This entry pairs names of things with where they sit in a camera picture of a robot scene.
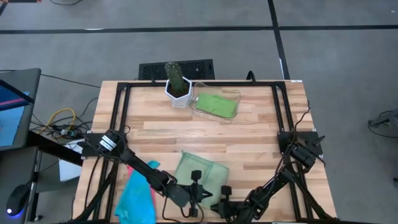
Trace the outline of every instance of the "potted cactus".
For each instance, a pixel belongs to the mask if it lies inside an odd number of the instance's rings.
[[[164,67],[168,76],[165,93],[175,108],[185,108],[192,97],[192,82],[182,76],[180,66],[175,62]]]

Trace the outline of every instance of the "cyan towel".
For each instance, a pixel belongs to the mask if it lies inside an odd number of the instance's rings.
[[[160,164],[150,161],[148,165],[155,169]],[[151,188],[145,177],[137,171],[131,174],[116,206],[115,215],[119,217],[121,224],[156,223]]]

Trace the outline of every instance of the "white paper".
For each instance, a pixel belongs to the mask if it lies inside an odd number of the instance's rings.
[[[73,149],[75,152],[81,154],[82,148],[77,145],[77,143],[80,141],[84,141],[84,139],[71,141],[69,142],[69,144],[66,144],[64,146],[69,149]],[[63,160],[60,160],[59,166],[60,166],[60,180],[62,182],[79,177],[81,174],[81,166]]]

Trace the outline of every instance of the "glass dish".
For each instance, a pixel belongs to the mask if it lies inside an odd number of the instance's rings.
[[[224,116],[218,116],[217,114],[209,113],[207,111],[199,110],[197,107],[197,102],[199,95],[202,93],[207,95],[216,95],[222,99],[235,102],[236,106],[232,112],[232,115],[229,117],[224,117]],[[193,87],[193,94],[189,102],[189,107],[191,107],[192,115],[194,116],[229,124],[232,122],[233,118],[238,114],[238,107],[240,100],[241,100],[241,93],[238,90],[224,90],[217,87],[207,86],[204,83],[198,82]]]

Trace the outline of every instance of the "cactus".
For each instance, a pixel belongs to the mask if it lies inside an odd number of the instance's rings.
[[[180,97],[187,94],[187,84],[182,78],[180,66],[175,62],[169,62],[165,65],[167,76],[173,88],[174,97]]]

